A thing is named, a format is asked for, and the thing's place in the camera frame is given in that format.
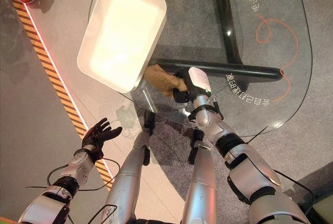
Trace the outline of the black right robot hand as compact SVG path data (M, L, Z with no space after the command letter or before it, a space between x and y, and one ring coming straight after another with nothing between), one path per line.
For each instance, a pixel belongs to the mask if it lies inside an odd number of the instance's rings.
M182 79L187 87L185 91L173 89L173 98L177 103L193 102L196 97L201 95L211 96L208 76L203 70L197 67L184 68L174 75Z

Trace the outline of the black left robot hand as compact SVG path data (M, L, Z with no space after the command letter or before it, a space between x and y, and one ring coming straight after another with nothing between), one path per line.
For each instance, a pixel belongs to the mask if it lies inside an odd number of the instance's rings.
M122 130L122 127L112 129L108 119L103 118L86 132L82 139L82 150L88 150L89 157L95 163L104 156L102 151L104 142L118 137Z

